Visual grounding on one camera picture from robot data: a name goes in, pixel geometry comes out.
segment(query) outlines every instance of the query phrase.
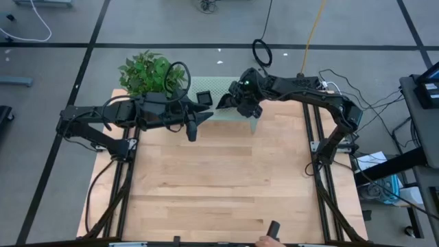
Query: handle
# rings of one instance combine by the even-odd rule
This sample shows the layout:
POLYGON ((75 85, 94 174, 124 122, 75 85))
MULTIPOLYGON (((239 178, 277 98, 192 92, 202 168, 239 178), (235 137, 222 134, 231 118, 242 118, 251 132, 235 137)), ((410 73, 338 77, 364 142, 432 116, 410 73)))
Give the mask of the handle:
POLYGON ((271 237, 272 239, 278 240, 277 234, 279 233, 280 227, 281 225, 279 224, 279 222, 272 220, 272 223, 268 228, 267 236, 271 237))

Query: desk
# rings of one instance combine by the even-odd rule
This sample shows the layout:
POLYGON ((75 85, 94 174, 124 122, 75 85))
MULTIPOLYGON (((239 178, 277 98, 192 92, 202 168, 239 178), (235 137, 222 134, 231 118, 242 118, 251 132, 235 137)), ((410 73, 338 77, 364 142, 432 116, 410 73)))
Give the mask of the desk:
MULTIPOLYGON (((439 169, 432 168, 439 167, 439 132, 436 130, 437 123, 439 123, 439 109, 425 110, 422 108, 413 92, 416 85, 412 78, 401 78, 399 82, 421 147, 375 165, 373 169, 367 169, 364 172, 371 179, 376 180, 413 168, 417 182, 415 186, 419 187, 425 209, 439 215, 430 192, 430 187, 439 187, 439 169)), ((357 185, 364 184, 364 177, 361 175, 356 175, 355 180, 357 185)), ((439 221, 431 217, 429 217, 429 221, 436 244, 439 246, 439 221)))
MULTIPOLYGON (((112 96, 125 93, 117 89, 112 96)), ((282 242, 323 243, 316 188, 304 173, 311 157, 302 104, 266 101, 261 106, 254 134, 250 123, 236 121, 205 121, 193 143, 184 130, 142 132, 122 240, 171 242, 178 235, 182 242, 255 242, 277 220, 282 242)), ((332 117, 323 109, 321 117, 329 135, 332 117)), ((114 127, 104 132, 122 137, 114 127)), ((335 160, 350 164, 346 154, 335 160)), ((107 153, 97 155, 92 179, 108 161, 107 153)), ((340 211, 367 239, 352 171, 332 165, 332 174, 340 211)), ((108 206, 114 175, 112 166, 93 188, 91 226, 108 206)), ((335 239, 334 229, 330 232, 335 239)), ((82 214, 78 236, 84 234, 82 214)))

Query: artificial plant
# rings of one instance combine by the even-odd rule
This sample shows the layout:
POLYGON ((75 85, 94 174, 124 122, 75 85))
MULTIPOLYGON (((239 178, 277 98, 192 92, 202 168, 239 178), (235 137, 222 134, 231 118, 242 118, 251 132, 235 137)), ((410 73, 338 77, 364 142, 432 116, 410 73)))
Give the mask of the artificial plant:
POLYGON ((186 81, 185 71, 179 66, 174 66, 169 71, 164 85, 165 74, 170 63, 161 55, 147 50, 138 56, 133 56, 133 60, 127 58, 126 64, 118 68, 121 72, 119 81, 130 95, 148 92, 164 92, 169 95, 186 81))

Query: potted plant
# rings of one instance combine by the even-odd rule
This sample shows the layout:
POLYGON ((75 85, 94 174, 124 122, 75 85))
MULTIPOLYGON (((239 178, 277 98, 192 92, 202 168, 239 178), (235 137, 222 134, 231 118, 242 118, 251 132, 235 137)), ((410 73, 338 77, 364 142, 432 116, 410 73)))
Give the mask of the potted plant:
POLYGON ((147 50, 133 56, 133 60, 127 58, 126 64, 118 68, 121 72, 119 81, 128 94, 136 96, 155 92, 165 93, 169 97, 174 89, 180 88, 182 83, 187 81, 184 78, 185 71, 174 66, 164 83, 170 63, 161 55, 147 50))

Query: wooden table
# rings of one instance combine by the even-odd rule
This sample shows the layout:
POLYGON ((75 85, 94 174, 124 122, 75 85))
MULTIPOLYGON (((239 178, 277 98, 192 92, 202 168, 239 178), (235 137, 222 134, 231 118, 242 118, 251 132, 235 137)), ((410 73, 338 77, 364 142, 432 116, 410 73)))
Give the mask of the wooden table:
MULTIPOLYGON (((112 96, 125 93, 116 89, 112 96)), ((302 104, 265 101, 261 106, 254 134, 249 123, 230 121, 205 121, 193 143, 184 130, 142 132, 123 240, 171 242, 179 235, 183 242, 255 242, 276 220, 284 243, 323 243, 316 188, 304 173, 311 157, 302 104)), ((320 112, 329 135, 335 124, 325 109, 320 112)), ((122 137, 121 129, 104 132, 122 137)), ((315 126, 313 133, 317 139, 315 126)), ((335 160, 350 165, 347 154, 335 160)), ((92 179, 108 162, 107 153, 97 155, 92 179)), ((91 227, 108 205, 115 167, 93 188, 91 227)), ((340 211, 367 239, 352 171, 331 167, 340 211)), ((78 236, 84 234, 83 213, 78 236)))

